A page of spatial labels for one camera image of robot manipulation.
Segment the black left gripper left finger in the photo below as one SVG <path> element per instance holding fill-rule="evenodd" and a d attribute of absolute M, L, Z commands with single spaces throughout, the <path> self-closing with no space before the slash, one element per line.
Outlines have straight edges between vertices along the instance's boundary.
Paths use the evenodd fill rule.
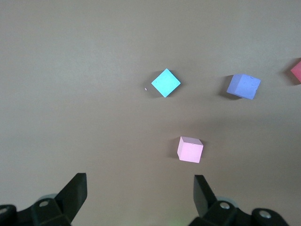
<path fill-rule="evenodd" d="M 17 211 L 15 205 L 0 206 L 2 226 L 70 226 L 87 198 L 87 174 L 77 173 L 58 193 L 45 195 Z"/>

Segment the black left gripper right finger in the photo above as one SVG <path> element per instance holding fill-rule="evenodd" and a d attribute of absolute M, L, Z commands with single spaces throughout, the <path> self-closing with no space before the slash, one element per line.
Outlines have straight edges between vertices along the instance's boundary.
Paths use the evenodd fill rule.
<path fill-rule="evenodd" d="M 246 214 L 228 201 L 219 201 L 203 175 L 194 176 L 193 200 L 198 217 L 191 226 L 287 226 L 277 212 L 256 208 Z"/>

